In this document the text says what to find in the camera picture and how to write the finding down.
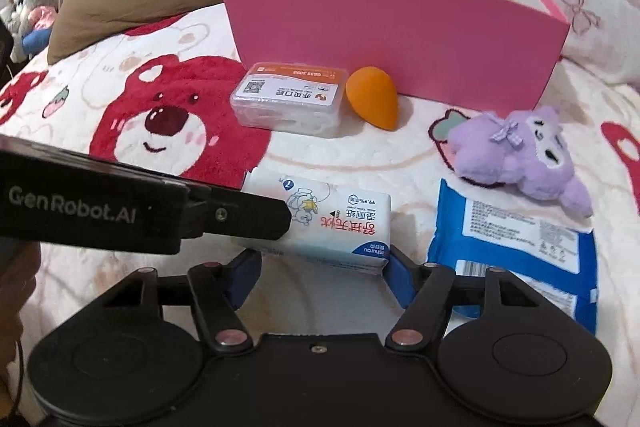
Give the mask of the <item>person left hand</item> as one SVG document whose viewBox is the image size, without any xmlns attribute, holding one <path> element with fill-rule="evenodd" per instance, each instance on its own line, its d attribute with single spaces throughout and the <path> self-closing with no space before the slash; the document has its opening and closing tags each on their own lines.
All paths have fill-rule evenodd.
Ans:
<svg viewBox="0 0 640 427">
<path fill-rule="evenodd" d="M 6 381 L 8 365 L 14 361 L 17 341 L 23 334 L 20 317 L 36 288 L 36 274 L 41 265 L 38 243 L 1 239 L 1 380 Z"/>
</svg>

